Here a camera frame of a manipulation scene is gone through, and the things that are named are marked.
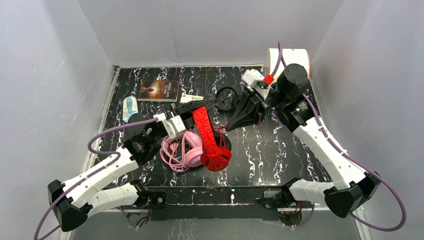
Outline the red and black headphones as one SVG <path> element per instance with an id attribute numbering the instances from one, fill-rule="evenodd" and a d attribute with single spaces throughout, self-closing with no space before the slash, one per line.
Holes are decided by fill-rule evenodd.
<path id="1" fill-rule="evenodd" d="M 201 163 L 211 172 L 225 169 L 231 160 L 231 142 L 221 127 L 213 128 L 206 107 L 193 111 L 193 119 L 202 140 Z"/>

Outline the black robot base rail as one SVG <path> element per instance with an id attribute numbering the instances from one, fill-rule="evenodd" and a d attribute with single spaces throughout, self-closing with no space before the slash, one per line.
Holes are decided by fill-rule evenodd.
<path id="1" fill-rule="evenodd" d="M 277 221 L 281 212 L 310 210 L 311 203 L 301 206 L 283 202 L 265 204 L 281 191 L 279 186 L 151 186 L 152 220 L 176 219 L 262 219 Z"/>

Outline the pink over-ear headphones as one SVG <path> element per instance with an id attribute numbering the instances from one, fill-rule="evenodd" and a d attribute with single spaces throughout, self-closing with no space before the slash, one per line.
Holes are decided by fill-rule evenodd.
<path id="1" fill-rule="evenodd" d="M 170 139 L 166 136 L 161 142 L 160 157 L 171 170 L 176 173 L 184 173 L 190 168 L 202 165 L 203 142 L 192 131 Z"/>

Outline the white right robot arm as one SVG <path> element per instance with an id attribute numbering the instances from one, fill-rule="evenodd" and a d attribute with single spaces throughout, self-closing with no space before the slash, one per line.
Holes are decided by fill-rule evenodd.
<path id="1" fill-rule="evenodd" d="M 307 145 L 331 177 L 331 182 L 293 178 L 280 192 L 266 198 L 266 206 L 275 203 L 295 207 L 307 201 L 327 206 L 336 216 L 345 218 L 372 197 L 380 181 L 351 162 L 331 139 L 314 106 L 304 95 L 311 83 L 302 65 L 289 64 L 271 83 L 255 69 L 245 71 L 242 80 L 244 91 L 227 123 L 227 130 L 258 125 L 266 111 L 273 108 L 279 121 Z"/>

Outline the black on-ear headphones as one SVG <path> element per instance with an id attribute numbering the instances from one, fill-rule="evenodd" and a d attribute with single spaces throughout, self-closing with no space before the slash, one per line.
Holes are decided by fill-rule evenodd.
<path id="1" fill-rule="evenodd" d="M 219 113 L 234 113 L 239 100 L 240 95 L 231 86 L 224 86 L 215 94 L 215 106 Z"/>

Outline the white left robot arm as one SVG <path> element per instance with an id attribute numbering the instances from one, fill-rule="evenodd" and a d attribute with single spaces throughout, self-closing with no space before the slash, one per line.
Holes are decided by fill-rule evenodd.
<path id="1" fill-rule="evenodd" d="M 108 185 L 152 160 L 160 151 L 163 138 L 199 128 L 194 118 L 195 111 L 209 111 L 214 103 L 214 99 L 174 103 L 170 110 L 152 118 L 135 113 L 128 123 L 97 134 L 96 138 L 100 139 L 109 133 L 125 130 L 125 141 L 116 150 L 101 152 L 93 148 L 90 140 L 88 150 L 104 156 L 104 159 L 74 178 L 63 182 L 54 180 L 48 185 L 48 210 L 54 213 L 59 228 L 63 232 L 75 230 L 89 217 L 121 206 L 163 208 L 164 204 L 158 202 L 158 198 L 166 195 L 161 191 L 148 190 L 139 180 L 113 188 L 108 188 Z"/>

